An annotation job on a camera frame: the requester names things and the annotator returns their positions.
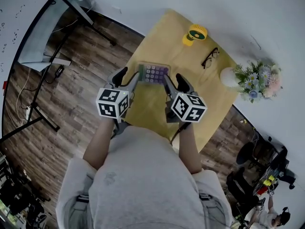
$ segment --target flower vase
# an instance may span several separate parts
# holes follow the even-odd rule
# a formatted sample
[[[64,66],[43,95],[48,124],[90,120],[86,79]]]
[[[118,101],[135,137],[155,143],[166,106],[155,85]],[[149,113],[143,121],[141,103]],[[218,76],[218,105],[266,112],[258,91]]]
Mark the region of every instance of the flower vase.
[[[238,79],[232,67],[227,67],[220,72],[220,81],[228,87],[238,87]]]

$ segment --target bouquet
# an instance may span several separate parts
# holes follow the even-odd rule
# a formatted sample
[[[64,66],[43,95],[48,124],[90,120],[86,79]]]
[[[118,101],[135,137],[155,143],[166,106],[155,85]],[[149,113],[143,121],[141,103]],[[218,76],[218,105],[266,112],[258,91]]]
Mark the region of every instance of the bouquet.
[[[233,69],[240,87],[239,92],[244,100],[251,103],[260,99],[271,99],[282,88],[281,69],[273,64],[250,63],[245,70],[242,65]]]

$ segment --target power strip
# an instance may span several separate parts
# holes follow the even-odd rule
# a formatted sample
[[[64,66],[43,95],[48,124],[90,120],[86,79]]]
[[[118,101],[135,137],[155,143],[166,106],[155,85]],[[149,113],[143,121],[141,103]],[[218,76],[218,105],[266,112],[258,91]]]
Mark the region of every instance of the power strip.
[[[27,111],[26,111],[26,114],[25,114],[25,119],[26,119],[26,120],[28,120],[28,118],[29,118],[30,109],[31,109],[31,107],[30,107],[30,106],[27,106]]]

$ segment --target shoulder strap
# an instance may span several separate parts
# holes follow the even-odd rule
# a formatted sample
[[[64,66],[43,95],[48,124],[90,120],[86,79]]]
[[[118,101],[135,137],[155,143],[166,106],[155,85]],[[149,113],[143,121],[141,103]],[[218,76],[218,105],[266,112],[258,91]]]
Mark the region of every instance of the shoulder strap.
[[[203,206],[206,229],[227,229],[224,209],[219,200],[211,195],[200,193],[199,198]]]

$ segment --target white shirt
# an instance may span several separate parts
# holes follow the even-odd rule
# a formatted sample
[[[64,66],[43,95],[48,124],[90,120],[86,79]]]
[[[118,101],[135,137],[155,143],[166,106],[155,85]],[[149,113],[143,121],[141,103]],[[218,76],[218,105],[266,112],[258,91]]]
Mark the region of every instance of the white shirt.
[[[60,229],[204,229],[199,193],[219,200],[230,226],[231,208],[215,172],[191,175],[167,139],[129,126],[111,140],[98,171],[71,160],[56,214]]]
[[[273,229],[275,227],[272,226],[272,220],[275,219],[278,216],[278,213],[275,211],[275,209],[272,207],[269,209],[269,212],[262,211],[260,212],[257,222],[261,225],[266,226],[268,229]]]

